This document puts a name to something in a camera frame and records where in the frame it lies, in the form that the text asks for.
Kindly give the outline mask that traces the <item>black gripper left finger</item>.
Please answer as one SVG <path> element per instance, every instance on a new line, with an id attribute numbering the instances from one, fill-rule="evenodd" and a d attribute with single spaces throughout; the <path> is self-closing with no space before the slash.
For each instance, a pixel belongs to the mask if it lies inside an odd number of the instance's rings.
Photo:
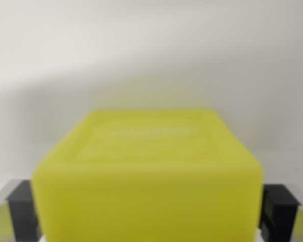
<path id="1" fill-rule="evenodd" d="M 9 181 L 0 190 L 0 241 L 40 241 L 41 236 L 31 181 Z"/>

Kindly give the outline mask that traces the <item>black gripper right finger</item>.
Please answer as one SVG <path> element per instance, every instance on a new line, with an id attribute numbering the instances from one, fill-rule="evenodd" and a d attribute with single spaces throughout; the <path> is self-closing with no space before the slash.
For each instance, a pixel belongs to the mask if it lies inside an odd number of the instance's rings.
<path id="1" fill-rule="evenodd" d="M 303 191 L 265 184 L 259 229 L 263 241 L 303 241 Z"/>

